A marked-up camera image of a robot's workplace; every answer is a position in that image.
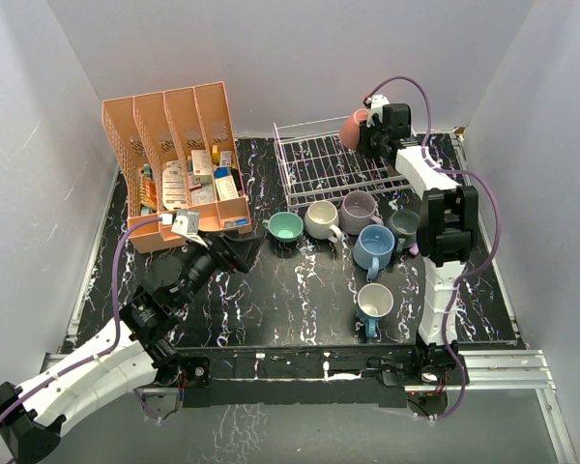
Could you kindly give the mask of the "peach plastic file organizer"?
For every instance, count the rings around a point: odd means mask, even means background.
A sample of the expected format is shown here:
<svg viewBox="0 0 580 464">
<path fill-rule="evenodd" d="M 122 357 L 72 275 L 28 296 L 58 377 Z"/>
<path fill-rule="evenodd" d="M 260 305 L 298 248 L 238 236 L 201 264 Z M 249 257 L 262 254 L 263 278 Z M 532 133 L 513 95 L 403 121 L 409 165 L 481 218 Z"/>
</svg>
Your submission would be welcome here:
<svg viewBox="0 0 580 464">
<path fill-rule="evenodd" d="M 203 232 L 251 231 L 248 198 L 236 159 L 229 163 L 240 196 L 220 201 L 215 184 L 196 182 L 192 172 L 192 150 L 218 145 L 221 153 L 237 153 L 226 89 L 215 82 L 132 97 L 105 100 L 101 120 L 127 186 L 128 224 L 139 228 L 130 241 L 140 253 L 164 250 L 183 243 L 168 225 L 151 223 L 150 218 L 166 210 L 161 201 L 161 179 L 165 164 L 178 160 L 182 166 L 188 199 L 187 209 L 200 215 Z M 140 180 L 153 179 L 157 190 L 157 209 L 140 204 Z M 246 218 L 244 226 L 225 228 L 228 220 Z"/>
</svg>

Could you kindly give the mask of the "teal green cup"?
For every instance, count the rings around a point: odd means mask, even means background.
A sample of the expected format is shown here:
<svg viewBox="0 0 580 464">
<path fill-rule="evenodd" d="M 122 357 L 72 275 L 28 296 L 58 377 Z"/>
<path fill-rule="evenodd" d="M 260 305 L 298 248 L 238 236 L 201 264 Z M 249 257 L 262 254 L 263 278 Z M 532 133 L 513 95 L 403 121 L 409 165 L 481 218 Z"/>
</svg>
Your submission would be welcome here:
<svg viewBox="0 0 580 464">
<path fill-rule="evenodd" d="M 267 231 L 279 242 L 297 241 L 304 232 L 304 222 L 295 213 L 279 212 L 263 220 Z"/>
</svg>

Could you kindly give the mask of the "cream speckled mug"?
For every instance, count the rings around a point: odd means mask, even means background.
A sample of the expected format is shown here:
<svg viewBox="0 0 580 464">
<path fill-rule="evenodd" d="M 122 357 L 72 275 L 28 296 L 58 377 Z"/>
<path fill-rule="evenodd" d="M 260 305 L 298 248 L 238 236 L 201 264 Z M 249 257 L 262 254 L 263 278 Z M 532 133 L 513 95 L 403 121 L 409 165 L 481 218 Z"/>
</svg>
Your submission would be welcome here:
<svg viewBox="0 0 580 464">
<path fill-rule="evenodd" d="M 337 208 L 330 201 L 312 203 L 304 215 L 304 226 L 314 239 L 328 240 L 334 244 L 342 241 Z"/>
</svg>

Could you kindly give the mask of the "dark grey-green mug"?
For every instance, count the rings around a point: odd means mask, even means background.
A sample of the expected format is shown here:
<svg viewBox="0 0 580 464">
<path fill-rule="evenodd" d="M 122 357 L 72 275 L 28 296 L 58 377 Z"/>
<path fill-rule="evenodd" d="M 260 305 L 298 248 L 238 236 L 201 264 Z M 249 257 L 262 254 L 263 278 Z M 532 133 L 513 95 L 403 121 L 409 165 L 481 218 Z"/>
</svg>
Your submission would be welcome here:
<svg viewBox="0 0 580 464">
<path fill-rule="evenodd" d="M 389 216 L 385 226 L 395 237 L 395 254 L 401 254 L 417 243 L 419 225 L 420 216 L 410 209 L 401 209 Z"/>
</svg>

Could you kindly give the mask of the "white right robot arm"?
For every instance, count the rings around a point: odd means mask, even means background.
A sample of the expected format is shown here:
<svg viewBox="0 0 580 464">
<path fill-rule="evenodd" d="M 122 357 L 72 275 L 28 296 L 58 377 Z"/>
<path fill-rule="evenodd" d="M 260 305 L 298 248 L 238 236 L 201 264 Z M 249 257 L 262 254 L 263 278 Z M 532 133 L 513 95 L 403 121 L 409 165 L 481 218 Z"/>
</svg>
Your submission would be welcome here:
<svg viewBox="0 0 580 464">
<path fill-rule="evenodd" d="M 366 119 L 359 122 L 358 151 L 387 160 L 421 198 L 417 246 L 424 260 L 423 314 L 418 329 L 419 353 L 413 375 L 436 382 L 460 364 L 453 318 L 458 279 L 477 245 L 479 194 L 449 177 L 426 147 L 411 139 L 411 109 L 382 95 L 368 97 Z"/>
</svg>

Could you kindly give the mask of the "white red medicine box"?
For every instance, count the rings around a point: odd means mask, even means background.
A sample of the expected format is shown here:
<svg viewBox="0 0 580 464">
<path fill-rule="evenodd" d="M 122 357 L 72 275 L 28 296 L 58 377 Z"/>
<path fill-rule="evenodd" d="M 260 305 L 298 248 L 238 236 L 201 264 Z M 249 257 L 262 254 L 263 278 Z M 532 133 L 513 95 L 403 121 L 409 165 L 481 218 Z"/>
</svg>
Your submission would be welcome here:
<svg viewBox="0 0 580 464">
<path fill-rule="evenodd" d="M 212 159 L 207 150 L 192 150 L 190 153 L 192 172 L 196 178 L 203 180 L 213 174 Z"/>
</svg>

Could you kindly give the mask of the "blue round container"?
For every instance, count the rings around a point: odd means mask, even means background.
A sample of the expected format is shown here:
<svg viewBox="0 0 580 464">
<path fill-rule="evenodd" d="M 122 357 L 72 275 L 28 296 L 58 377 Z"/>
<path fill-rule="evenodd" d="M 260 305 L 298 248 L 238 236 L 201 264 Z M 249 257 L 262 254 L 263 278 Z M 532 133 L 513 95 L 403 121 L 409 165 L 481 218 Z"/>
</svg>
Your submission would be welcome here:
<svg viewBox="0 0 580 464">
<path fill-rule="evenodd" d="M 229 167 L 223 166 L 215 170 L 214 176 L 216 179 L 227 177 L 231 174 L 231 169 Z"/>
</svg>

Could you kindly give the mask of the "lavender wide mug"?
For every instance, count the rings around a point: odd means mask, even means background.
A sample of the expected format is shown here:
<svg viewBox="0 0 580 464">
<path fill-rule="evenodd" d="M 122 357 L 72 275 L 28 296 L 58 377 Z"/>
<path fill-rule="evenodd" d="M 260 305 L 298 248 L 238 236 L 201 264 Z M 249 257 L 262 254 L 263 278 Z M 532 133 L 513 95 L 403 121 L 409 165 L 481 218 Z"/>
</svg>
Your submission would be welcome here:
<svg viewBox="0 0 580 464">
<path fill-rule="evenodd" d="M 351 191 L 342 199 L 339 209 L 339 225 L 342 231 L 358 236 L 368 225 L 383 221 L 378 216 L 375 198 L 365 191 Z"/>
</svg>

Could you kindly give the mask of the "yellow small box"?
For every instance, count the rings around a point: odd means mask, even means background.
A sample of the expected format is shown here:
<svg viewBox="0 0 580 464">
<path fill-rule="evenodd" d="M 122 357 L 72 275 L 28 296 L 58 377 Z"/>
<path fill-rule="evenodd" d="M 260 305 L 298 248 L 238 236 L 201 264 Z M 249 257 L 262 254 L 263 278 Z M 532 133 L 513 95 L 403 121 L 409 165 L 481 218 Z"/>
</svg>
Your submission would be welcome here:
<svg viewBox="0 0 580 464">
<path fill-rule="evenodd" d="M 212 147 L 211 158 L 212 158 L 212 163 L 213 164 L 219 165 L 219 161 L 220 161 L 220 150 L 219 150 L 218 145 L 214 145 Z"/>
</svg>

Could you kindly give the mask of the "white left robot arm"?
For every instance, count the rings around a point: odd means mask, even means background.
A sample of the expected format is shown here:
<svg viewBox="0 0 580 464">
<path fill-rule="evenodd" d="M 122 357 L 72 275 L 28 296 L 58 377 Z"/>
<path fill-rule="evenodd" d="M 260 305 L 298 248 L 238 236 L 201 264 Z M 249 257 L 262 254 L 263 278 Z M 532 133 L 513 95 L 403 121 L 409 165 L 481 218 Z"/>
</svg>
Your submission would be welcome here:
<svg viewBox="0 0 580 464">
<path fill-rule="evenodd" d="M 217 272 L 247 273 L 262 238 L 188 237 L 185 256 L 155 259 L 133 298 L 87 342 L 37 376 L 0 385 L 0 436 L 14 463 L 39 463 L 84 418 L 152 383 L 168 386 L 180 356 L 167 339 L 177 313 Z"/>
</svg>

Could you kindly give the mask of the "orange medicine box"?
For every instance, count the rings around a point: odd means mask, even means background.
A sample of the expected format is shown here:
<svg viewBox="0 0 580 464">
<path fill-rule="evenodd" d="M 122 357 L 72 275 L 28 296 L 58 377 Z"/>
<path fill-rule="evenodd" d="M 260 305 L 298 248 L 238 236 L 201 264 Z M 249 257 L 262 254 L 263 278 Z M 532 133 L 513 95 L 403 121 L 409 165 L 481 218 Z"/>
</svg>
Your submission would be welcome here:
<svg viewBox="0 0 580 464">
<path fill-rule="evenodd" d="M 143 176 L 140 180 L 140 204 L 151 211 L 157 209 L 157 190 L 153 179 Z"/>
</svg>

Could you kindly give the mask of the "pink mug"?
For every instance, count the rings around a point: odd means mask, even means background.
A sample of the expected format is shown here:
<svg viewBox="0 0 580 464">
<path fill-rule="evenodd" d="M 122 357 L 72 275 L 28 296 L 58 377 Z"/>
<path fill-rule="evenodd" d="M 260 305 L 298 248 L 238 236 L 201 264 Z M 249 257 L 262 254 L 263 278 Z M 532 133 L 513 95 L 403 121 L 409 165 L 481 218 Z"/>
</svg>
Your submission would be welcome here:
<svg viewBox="0 0 580 464">
<path fill-rule="evenodd" d="M 360 108 L 346 119 L 339 131 L 340 142 L 345 148 L 357 149 L 360 142 L 360 123 L 367 119 L 368 114 L 367 109 Z"/>
</svg>

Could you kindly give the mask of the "white blister pack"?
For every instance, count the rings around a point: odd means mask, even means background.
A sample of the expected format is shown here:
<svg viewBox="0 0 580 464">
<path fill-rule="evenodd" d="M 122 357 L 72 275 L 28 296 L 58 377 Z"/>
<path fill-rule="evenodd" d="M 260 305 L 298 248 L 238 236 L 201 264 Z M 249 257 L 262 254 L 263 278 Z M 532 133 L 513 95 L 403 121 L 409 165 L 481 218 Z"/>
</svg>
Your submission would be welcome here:
<svg viewBox="0 0 580 464">
<path fill-rule="evenodd" d="M 165 164 L 161 179 L 161 201 L 166 210 L 183 209 L 188 205 L 185 178 L 178 160 Z"/>
</svg>

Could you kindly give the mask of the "light blue mug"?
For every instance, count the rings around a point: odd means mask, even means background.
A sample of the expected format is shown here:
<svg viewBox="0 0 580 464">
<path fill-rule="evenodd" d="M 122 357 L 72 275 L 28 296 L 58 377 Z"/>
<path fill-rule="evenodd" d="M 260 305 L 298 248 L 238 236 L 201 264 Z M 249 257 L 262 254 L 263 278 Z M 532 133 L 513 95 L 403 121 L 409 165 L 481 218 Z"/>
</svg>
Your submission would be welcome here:
<svg viewBox="0 0 580 464">
<path fill-rule="evenodd" d="M 396 238 L 384 225 L 366 226 L 355 242 L 352 257 L 357 266 L 366 271 L 366 279 L 374 281 L 390 263 Z"/>
</svg>

